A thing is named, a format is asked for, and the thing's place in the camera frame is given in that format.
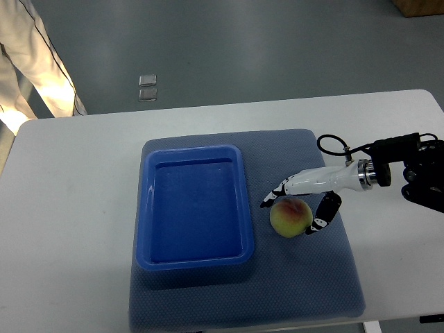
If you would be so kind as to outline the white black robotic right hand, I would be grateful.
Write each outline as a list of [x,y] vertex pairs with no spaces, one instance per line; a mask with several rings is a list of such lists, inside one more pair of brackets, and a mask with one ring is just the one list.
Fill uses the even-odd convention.
[[366,191],[376,183],[376,173],[370,160],[352,162],[350,166],[304,170],[285,178],[277,188],[267,194],[260,207],[272,208],[274,204],[285,198],[324,194],[318,208],[312,212],[312,224],[303,233],[313,234],[327,227],[336,216],[342,204],[339,191],[342,189]]

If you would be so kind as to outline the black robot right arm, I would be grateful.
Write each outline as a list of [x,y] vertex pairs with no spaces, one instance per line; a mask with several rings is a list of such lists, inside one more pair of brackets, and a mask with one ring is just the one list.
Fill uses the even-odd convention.
[[411,133],[376,140],[351,149],[336,135],[321,135],[318,149],[332,156],[343,156],[345,165],[352,164],[352,154],[361,151],[368,160],[357,162],[357,175],[364,189],[377,184],[391,185],[390,164],[402,162],[403,177],[407,181],[401,188],[402,196],[417,205],[443,212],[443,140],[431,133]]

